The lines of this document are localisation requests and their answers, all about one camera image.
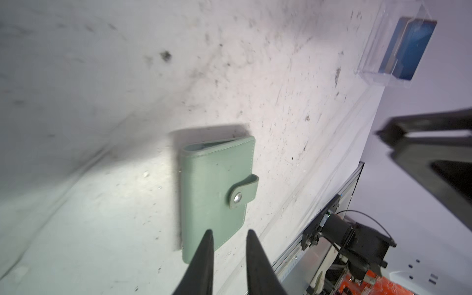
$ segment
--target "stain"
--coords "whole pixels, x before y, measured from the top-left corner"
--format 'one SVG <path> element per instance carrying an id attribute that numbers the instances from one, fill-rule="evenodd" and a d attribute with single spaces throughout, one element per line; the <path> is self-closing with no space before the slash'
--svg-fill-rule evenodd
<path id="1" fill-rule="evenodd" d="M 283 4 L 284 4 L 284 6 L 282 7 L 282 11 L 284 12 L 284 14 L 286 14 L 286 13 L 288 13 L 288 3 L 285 2 Z"/>
<path id="2" fill-rule="evenodd" d="M 205 74 L 203 72 L 200 72 L 198 69 L 194 68 L 190 75 L 188 75 L 192 79 L 199 79 L 203 77 Z"/>
<path id="3" fill-rule="evenodd" d="M 252 28 L 256 25 L 256 21 L 253 20 L 252 18 L 249 19 L 249 28 Z"/>
<path id="4" fill-rule="evenodd" d="M 339 79 L 339 73 L 341 73 L 341 67 L 336 69 L 336 76 L 334 76 L 334 87 L 337 87 L 337 81 Z"/>
<path id="5" fill-rule="evenodd" d="M 300 46 L 295 46 L 295 50 L 294 50 L 294 53 L 298 53 L 306 44 L 308 44 L 308 42 L 310 42 L 312 39 L 313 39 L 314 36 L 310 36 L 308 39 L 306 39 L 306 41 L 300 45 Z"/>
<path id="6" fill-rule="evenodd" d="M 27 37 L 29 35 L 32 35 L 34 33 L 35 31 L 25 29 L 18 25 L 10 25 L 10 24 L 5 24 L 3 22 L 0 22 L 0 36 L 2 37 L 6 36 L 6 37 L 22 38 L 22 37 Z"/>
<path id="7" fill-rule="evenodd" d="M 198 17 L 195 18 L 185 18 L 185 24 L 189 29 L 199 28 L 202 25 L 202 20 Z"/>
<path id="8" fill-rule="evenodd" d="M 170 62 L 170 60 L 172 59 L 172 55 L 170 54 L 169 51 L 163 51 L 160 53 L 160 57 L 162 58 L 163 61 L 165 62 Z"/>
<path id="9" fill-rule="evenodd" d="M 208 33 L 205 34 L 205 44 L 207 44 L 207 46 L 211 45 L 210 35 Z"/>
<path id="10" fill-rule="evenodd" d="M 85 60 L 83 60 L 83 59 L 81 59 L 81 58 L 73 58 L 72 60 L 73 60 L 73 61 L 77 61 L 77 62 L 79 62 L 79 63 L 81 63 L 81 64 L 84 64 L 84 63 L 85 63 Z"/>
<path id="11" fill-rule="evenodd" d="M 13 104 L 17 107 L 23 107 L 25 105 L 25 101 L 24 100 L 14 100 Z"/>
<path id="12" fill-rule="evenodd" d="M 282 86 L 283 86 L 283 85 L 281 85 L 281 86 L 280 86 L 280 89 L 278 90 L 277 99 L 275 100 L 275 105 L 277 105 L 277 103 L 278 103 L 278 98 L 279 98 L 279 96 L 280 96 L 280 92 L 282 91 Z"/>
<path id="13" fill-rule="evenodd" d="M 154 58 L 152 56 L 144 55 L 143 56 L 144 63 L 148 68 L 151 68 L 154 63 Z"/>
<path id="14" fill-rule="evenodd" d="M 248 65 L 253 64 L 255 61 L 255 58 L 254 58 L 255 51 L 250 45 L 250 43 L 246 43 L 241 40 L 241 47 L 244 50 L 244 57 L 246 58 L 246 64 Z"/>
<path id="15" fill-rule="evenodd" d="M 95 30 L 94 30 L 91 26 L 89 26 L 89 25 L 85 25 L 85 29 L 86 29 L 87 31 L 91 32 L 91 33 L 94 33 L 94 32 L 95 32 Z"/>
<path id="16" fill-rule="evenodd" d="M 211 0 L 204 0 L 198 2 L 198 9 L 200 12 L 212 12 L 213 11 L 213 3 Z"/>
<path id="17" fill-rule="evenodd" d="M 189 112 L 192 112 L 192 111 L 196 110 L 198 107 L 199 107 L 199 105 L 189 105 L 187 110 Z"/>
<path id="18" fill-rule="evenodd" d="M 13 271 L 14 280 L 16 283 L 21 282 L 25 274 L 29 271 L 27 266 L 19 266 Z"/>

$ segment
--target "black cable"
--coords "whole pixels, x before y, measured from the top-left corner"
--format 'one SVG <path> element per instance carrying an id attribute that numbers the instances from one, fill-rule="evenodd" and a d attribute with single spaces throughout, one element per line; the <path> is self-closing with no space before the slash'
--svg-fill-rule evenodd
<path id="1" fill-rule="evenodd" d="M 337 250 L 337 252 L 339 253 L 341 251 L 341 249 L 339 249 L 335 243 L 331 242 L 327 237 L 325 236 L 322 236 L 323 238 L 325 238 L 328 242 L 331 243 L 331 245 L 333 245 L 333 247 Z"/>
<path id="2" fill-rule="evenodd" d="M 372 219 L 375 223 L 377 223 L 387 233 L 387 235 L 390 237 L 390 239 L 393 241 L 393 238 L 392 238 L 391 234 L 388 233 L 388 231 L 385 229 L 385 227 L 383 227 L 378 221 L 376 221 L 374 218 L 370 217 L 369 215 L 365 214 L 364 212 L 360 212 L 360 211 L 357 211 L 357 210 L 342 210 L 340 212 L 336 212 L 336 214 L 343 213 L 343 212 L 357 212 L 357 213 L 360 213 L 364 216 L 367 216 L 368 218 Z"/>

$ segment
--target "leather wallet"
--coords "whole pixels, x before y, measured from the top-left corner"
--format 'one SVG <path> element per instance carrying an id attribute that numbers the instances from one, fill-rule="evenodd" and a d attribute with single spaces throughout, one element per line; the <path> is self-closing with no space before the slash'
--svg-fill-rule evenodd
<path id="1" fill-rule="evenodd" d="M 256 196 L 252 174 L 255 138 L 231 138 L 184 147 L 180 153 L 182 258 L 189 263 L 207 229 L 214 250 L 244 224 L 246 205 Z"/>

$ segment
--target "white wall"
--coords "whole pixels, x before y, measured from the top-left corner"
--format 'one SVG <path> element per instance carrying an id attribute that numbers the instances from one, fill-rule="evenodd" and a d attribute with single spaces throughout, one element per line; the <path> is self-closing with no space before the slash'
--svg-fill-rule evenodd
<path id="1" fill-rule="evenodd" d="M 472 233 L 388 157 L 374 134 L 389 117 L 472 107 L 472 2 L 429 0 L 438 25 L 410 89 L 386 88 L 362 160 L 351 209 L 368 212 L 422 263 L 472 287 Z M 353 219 L 375 227 L 368 219 Z"/>
<path id="2" fill-rule="evenodd" d="M 246 131 L 258 196 L 214 278 L 243 294 L 247 229 L 275 259 L 358 165 L 383 87 L 354 71 L 378 7 L 0 1 L 0 293 L 171 294 L 179 137 Z"/>

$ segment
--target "clear plastic box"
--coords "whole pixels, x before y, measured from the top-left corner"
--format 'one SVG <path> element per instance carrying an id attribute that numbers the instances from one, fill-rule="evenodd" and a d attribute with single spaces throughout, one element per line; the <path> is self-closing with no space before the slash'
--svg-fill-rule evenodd
<path id="1" fill-rule="evenodd" d="M 406 20 L 406 23 L 414 21 L 415 25 L 418 23 L 422 25 L 424 21 L 436 24 L 436 21 L 431 20 L 431 15 L 429 15 L 423 1 L 384 1 L 380 6 L 362 54 L 361 62 L 357 68 L 357 73 L 368 84 L 405 88 L 411 85 L 411 80 L 401 79 L 393 74 L 395 68 L 398 71 L 399 68 L 403 67 L 402 56 L 405 54 L 405 52 L 398 52 L 398 47 L 401 46 L 403 38 L 402 34 L 405 33 L 405 29 L 403 31 L 401 28 L 400 31 L 398 30 L 400 19 Z"/>

